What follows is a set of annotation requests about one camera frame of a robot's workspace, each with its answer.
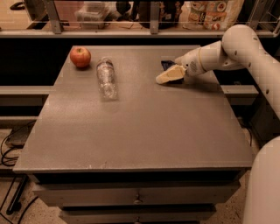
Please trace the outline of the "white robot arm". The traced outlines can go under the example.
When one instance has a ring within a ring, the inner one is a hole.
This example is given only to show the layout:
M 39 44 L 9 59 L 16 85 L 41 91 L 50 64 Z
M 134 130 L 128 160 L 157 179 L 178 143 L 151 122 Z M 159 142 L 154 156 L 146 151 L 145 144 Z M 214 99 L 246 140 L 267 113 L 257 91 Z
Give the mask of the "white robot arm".
M 280 62 L 264 48 L 256 32 L 245 24 L 228 28 L 220 41 L 178 57 L 156 77 L 158 84 L 211 70 L 245 68 L 273 112 L 280 118 Z M 280 224 L 280 136 L 256 154 L 245 199 L 242 224 Z

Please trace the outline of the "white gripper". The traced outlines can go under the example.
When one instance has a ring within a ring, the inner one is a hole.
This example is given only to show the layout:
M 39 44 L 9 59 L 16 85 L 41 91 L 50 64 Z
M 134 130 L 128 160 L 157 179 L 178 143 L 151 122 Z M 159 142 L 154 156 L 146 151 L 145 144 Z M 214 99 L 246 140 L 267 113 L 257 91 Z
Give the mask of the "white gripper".
M 157 84 L 183 79 L 185 74 L 196 76 L 217 69 L 222 64 L 221 49 L 200 47 L 175 59 L 177 65 L 169 67 L 156 77 Z

